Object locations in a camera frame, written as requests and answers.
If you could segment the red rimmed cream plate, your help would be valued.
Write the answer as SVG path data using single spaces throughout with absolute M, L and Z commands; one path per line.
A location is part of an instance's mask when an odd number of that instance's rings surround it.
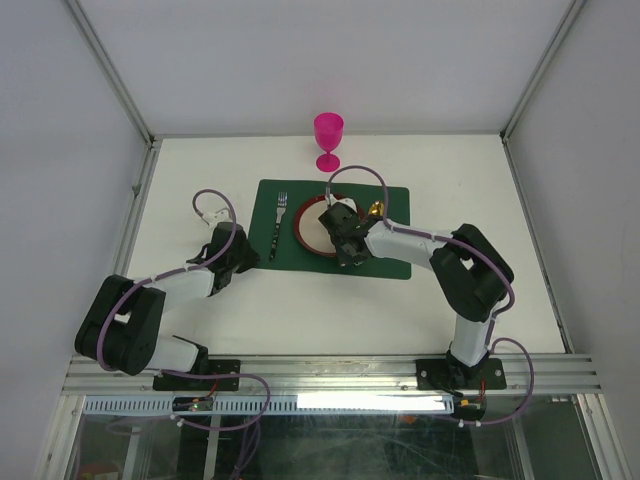
M 305 200 L 294 215 L 293 230 L 298 243 L 308 252 L 335 258 L 336 249 L 319 217 L 327 210 L 323 194 Z

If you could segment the green placemat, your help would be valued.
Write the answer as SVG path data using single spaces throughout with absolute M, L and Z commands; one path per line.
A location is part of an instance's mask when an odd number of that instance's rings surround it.
M 276 180 L 263 179 L 258 184 L 254 202 L 248 239 L 251 247 L 260 256 L 256 268 L 281 271 L 304 271 L 320 274 L 337 274 L 357 277 L 371 277 L 394 280 L 409 280 L 411 266 L 402 261 L 392 259 L 371 259 L 360 266 L 341 267 L 335 257 L 335 251 L 329 255 L 312 252 L 303 242 L 298 233 L 298 220 L 302 209 L 311 207 L 313 203 L 325 203 L 326 182 L 311 180 Z M 392 220 L 408 224 L 410 220 L 410 194 L 406 187 L 388 187 Z M 374 201 L 383 200 L 382 189 L 379 186 L 332 183 L 331 191 L 336 198 L 353 199 L 361 218 Z M 276 256 L 269 260 L 272 237 L 276 223 L 276 206 L 278 195 L 287 194 L 287 206 L 283 216 Z

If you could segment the gold bowl spoon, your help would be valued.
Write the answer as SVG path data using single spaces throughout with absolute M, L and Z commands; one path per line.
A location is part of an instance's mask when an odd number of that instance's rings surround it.
M 369 216 L 382 217 L 385 212 L 385 205 L 382 201 L 375 201 L 368 209 Z

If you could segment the silver fork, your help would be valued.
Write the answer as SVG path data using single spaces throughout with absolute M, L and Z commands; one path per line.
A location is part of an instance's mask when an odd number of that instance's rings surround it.
M 281 224 L 287 210 L 287 204 L 288 204 L 288 193 L 285 191 L 282 191 L 278 194 L 278 198 L 277 198 L 276 220 L 275 220 L 274 231 L 272 235 L 271 247 L 270 247 L 270 253 L 269 253 L 270 261 L 273 261 L 277 254 Z

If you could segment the pink plastic goblet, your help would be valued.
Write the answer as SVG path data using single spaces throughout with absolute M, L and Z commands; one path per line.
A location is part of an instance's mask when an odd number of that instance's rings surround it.
M 316 167 L 325 173 L 336 171 L 340 159 L 334 151 L 340 145 L 344 132 L 344 119 L 335 112 L 323 112 L 313 122 L 315 140 L 323 153 L 316 160 Z

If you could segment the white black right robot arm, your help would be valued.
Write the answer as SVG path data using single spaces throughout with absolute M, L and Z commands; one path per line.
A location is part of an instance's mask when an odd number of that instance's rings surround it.
M 448 378 L 459 387 L 481 378 L 495 319 L 513 306 L 515 294 L 513 270 L 476 226 L 429 232 L 380 215 L 362 218 L 342 201 L 331 204 L 319 222 L 343 266 L 380 258 L 431 271 L 456 313 Z

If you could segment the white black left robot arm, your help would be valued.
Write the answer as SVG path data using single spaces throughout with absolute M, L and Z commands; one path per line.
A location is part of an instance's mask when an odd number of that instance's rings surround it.
M 259 260 L 244 229 L 227 221 L 216 225 L 209 243 L 181 268 L 138 282 L 110 275 L 76 334 L 75 351 L 106 370 L 130 376 L 174 371 L 184 386 L 201 387 L 210 373 L 208 348 L 161 335 L 162 317 L 187 302 L 218 294 L 235 274 L 254 268 Z

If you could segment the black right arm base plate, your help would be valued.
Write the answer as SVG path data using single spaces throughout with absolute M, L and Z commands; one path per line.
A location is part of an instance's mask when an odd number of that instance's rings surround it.
M 474 367 L 467 367 L 446 357 L 415 361 L 417 388 L 420 391 L 505 390 L 507 388 L 502 361 L 487 357 Z

